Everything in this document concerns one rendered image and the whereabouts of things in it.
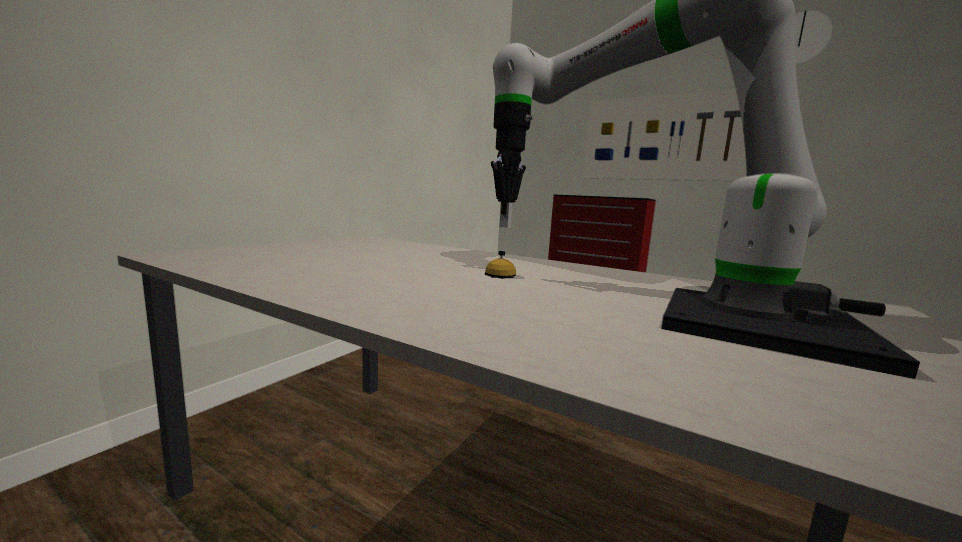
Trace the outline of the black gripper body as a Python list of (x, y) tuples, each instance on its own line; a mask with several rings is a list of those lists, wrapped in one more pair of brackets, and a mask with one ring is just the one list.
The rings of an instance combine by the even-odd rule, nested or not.
[[(516, 127), (501, 127), (496, 131), (496, 149), (498, 155), (501, 154), (503, 170), (509, 171), (509, 158), (519, 159), (521, 162), (521, 152), (525, 150), (526, 130)], [(500, 150), (500, 151), (499, 151)]]

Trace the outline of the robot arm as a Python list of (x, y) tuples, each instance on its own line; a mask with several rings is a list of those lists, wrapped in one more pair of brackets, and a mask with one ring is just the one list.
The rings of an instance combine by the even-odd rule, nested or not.
[(807, 238), (825, 220), (826, 203), (801, 117), (792, 0), (652, 0), (551, 58), (509, 44), (493, 64), (493, 127), (528, 130), (532, 99), (554, 103), (604, 76), (718, 36), (736, 87), (747, 177), (727, 189), (716, 273), (703, 304), (740, 316), (824, 326), (828, 315), (840, 311), (883, 316), (885, 304), (839, 298), (821, 284), (795, 281)]

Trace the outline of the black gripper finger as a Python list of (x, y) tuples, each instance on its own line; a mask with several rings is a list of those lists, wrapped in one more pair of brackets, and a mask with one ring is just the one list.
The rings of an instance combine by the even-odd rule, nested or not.
[[(519, 164), (519, 163), (520, 163), (520, 164)], [(519, 159), (515, 159), (514, 172), (513, 172), (513, 174), (511, 175), (511, 196), (510, 196), (510, 202), (509, 202), (509, 203), (511, 203), (511, 209), (510, 209), (510, 225), (509, 225), (509, 228), (511, 228), (512, 205), (513, 205), (513, 203), (516, 202), (516, 200), (517, 200), (517, 198), (518, 198), (518, 194), (519, 194), (519, 190), (520, 190), (520, 185), (521, 185), (521, 181), (522, 181), (522, 177), (523, 177), (523, 173), (524, 173), (525, 169), (526, 169), (526, 166), (525, 166), (525, 165), (522, 165)], [(512, 203), (512, 202), (513, 202), (513, 203)]]
[(504, 172), (501, 154), (495, 161), (491, 161), (494, 174), (496, 198), (501, 202), (499, 227), (509, 228), (511, 203), (511, 175), (513, 174), (514, 158), (509, 158), (509, 171)]

